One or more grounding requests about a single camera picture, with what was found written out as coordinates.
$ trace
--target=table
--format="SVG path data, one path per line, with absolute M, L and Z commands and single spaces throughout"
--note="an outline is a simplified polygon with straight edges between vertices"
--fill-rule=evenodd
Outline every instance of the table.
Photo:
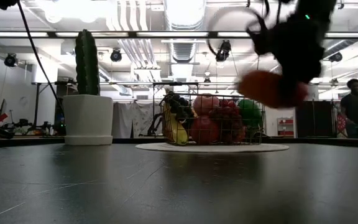
M 0 223 L 358 223 L 358 148 L 0 148 Z

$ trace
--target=white round mat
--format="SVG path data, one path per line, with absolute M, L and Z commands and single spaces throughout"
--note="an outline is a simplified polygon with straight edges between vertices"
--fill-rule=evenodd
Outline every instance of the white round mat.
M 287 150 L 290 147 L 280 144 L 259 144 L 259 145 L 212 145 L 212 146 L 197 146 L 195 144 L 188 144 L 186 146 L 174 146 L 168 143 L 150 143 L 139 144 L 138 149 L 154 150 L 154 151 L 170 151 L 170 152 L 272 152 Z

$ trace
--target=white planter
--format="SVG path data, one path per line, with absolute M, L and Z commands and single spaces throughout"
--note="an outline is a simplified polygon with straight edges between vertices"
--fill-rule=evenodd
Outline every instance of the white planter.
M 66 136 L 72 146 L 100 146 L 112 143 L 112 99 L 105 96 L 64 96 Z

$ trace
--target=ceiling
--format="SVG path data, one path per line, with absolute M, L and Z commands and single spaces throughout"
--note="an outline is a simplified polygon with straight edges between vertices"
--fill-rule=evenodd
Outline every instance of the ceiling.
M 114 12 L 106 4 L 107 1 L 93 1 L 93 7 L 95 10 L 93 13 L 98 18 L 92 23 L 82 22 L 79 18 L 63 18 L 58 23 L 49 23 L 45 19 L 44 10 L 40 7 L 43 2 L 49 0 L 38 1 L 22 1 L 25 5 L 26 18 L 31 30 L 58 30 L 58 31 L 79 31 L 82 29 L 89 30 L 108 30 L 106 26 L 106 15 Z M 219 8 L 231 7 L 233 12 L 221 18 L 215 26 L 214 30 L 240 30 L 243 31 L 244 27 L 254 18 L 243 12 L 238 12 L 238 9 L 244 7 L 247 1 L 236 0 L 206 0 L 207 8 L 204 18 L 204 30 L 214 17 L 214 14 Z M 267 24 L 273 24 L 275 22 L 275 14 L 277 11 L 277 2 L 270 1 L 271 13 L 267 19 Z M 343 0 L 345 7 L 343 9 L 336 9 L 332 16 L 331 31 L 358 31 L 358 0 Z M 162 1 L 160 0 L 146 0 L 147 3 L 147 26 L 150 30 L 165 30 L 165 19 Z M 127 5 L 127 18 L 129 23 L 129 5 Z M 259 1 L 252 0 L 251 7 L 259 12 L 262 12 L 262 4 Z M 294 4 L 283 6 L 281 19 L 285 19 L 290 12 L 295 8 Z M 23 21 L 21 20 L 20 13 L 17 7 L 10 8 L 7 11 L 0 10 L 0 30 L 24 30 Z M 221 40 L 213 40 L 212 45 L 218 47 Z M 325 47 L 330 47 L 337 41 L 326 41 Z M 75 59 L 71 55 L 65 54 L 68 49 L 72 49 L 74 43 L 72 40 L 50 40 L 50 39 L 37 39 L 35 44 L 38 48 L 44 52 L 50 54 L 65 68 L 60 67 L 59 75 L 75 77 Z M 112 62 L 109 59 L 109 54 L 112 48 L 120 47 L 117 40 L 114 39 L 97 39 L 96 44 L 98 49 L 106 54 L 99 59 L 99 64 L 111 73 L 113 78 L 115 76 L 118 80 L 128 80 L 129 72 L 131 71 L 131 61 L 125 54 L 123 54 L 120 62 Z M 218 76 L 219 82 L 233 82 L 236 77 L 245 73 L 248 70 L 264 69 L 271 70 L 277 66 L 277 62 L 271 55 L 258 58 L 253 51 L 251 40 L 231 40 L 232 55 L 225 61 L 223 68 L 217 68 L 212 54 L 209 52 L 206 44 L 198 44 L 198 50 L 195 56 L 195 62 L 192 69 L 192 75 L 194 77 L 204 77 L 205 72 L 210 72 L 212 77 Z M 5 47 L 28 47 L 29 41 L 25 39 L 0 39 L 0 48 Z M 152 47 L 154 50 L 155 58 L 161 68 L 161 77 L 170 76 L 170 55 L 168 44 L 163 44 L 159 39 L 152 39 Z M 350 47 L 341 50 L 343 60 L 340 62 L 326 62 L 323 61 L 324 72 L 322 77 L 338 77 L 347 75 L 346 78 L 340 80 L 345 82 L 347 79 L 357 76 L 351 75 L 349 72 L 358 71 L 358 42 Z M 23 55 L 22 60 L 34 62 L 32 55 Z

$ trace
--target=banana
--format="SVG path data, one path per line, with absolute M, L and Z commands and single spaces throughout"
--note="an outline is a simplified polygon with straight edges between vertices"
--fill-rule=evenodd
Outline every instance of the banana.
M 178 121 L 176 121 L 175 119 L 175 115 L 172 114 L 170 112 L 170 106 L 168 103 L 165 103 L 163 106 L 163 114 L 164 116 L 169 114 L 169 118 L 165 117 L 165 122 L 169 122 L 171 129 L 172 129 L 172 134 L 168 132 L 168 126 L 165 125 L 165 129 L 166 129 L 166 133 L 168 134 L 168 138 L 170 141 L 173 141 L 174 143 L 180 145 L 180 146 L 184 146 L 188 143 L 188 136 L 187 136 L 187 132 L 184 129 L 184 127 L 181 125 L 181 123 L 179 123 Z

